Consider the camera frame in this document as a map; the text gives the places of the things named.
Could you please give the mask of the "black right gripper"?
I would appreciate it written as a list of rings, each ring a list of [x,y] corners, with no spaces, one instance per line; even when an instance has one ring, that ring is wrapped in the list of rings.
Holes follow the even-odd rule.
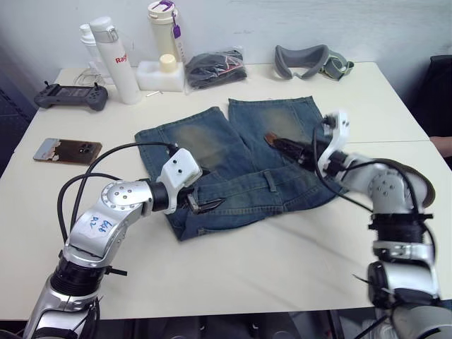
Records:
[[[314,159],[314,148],[311,143],[295,142],[286,138],[277,138],[274,140],[274,146],[288,159],[297,161],[301,168],[310,172],[315,171],[317,160]],[[328,143],[326,141],[317,140],[317,157],[320,157],[327,147]]]

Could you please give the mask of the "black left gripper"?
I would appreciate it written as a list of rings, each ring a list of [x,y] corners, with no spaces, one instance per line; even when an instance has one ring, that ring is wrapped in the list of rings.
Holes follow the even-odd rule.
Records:
[[[195,188],[184,187],[177,194],[177,208],[189,208],[194,214],[200,215],[215,210],[225,202],[225,198],[218,198],[199,205],[194,197]]]

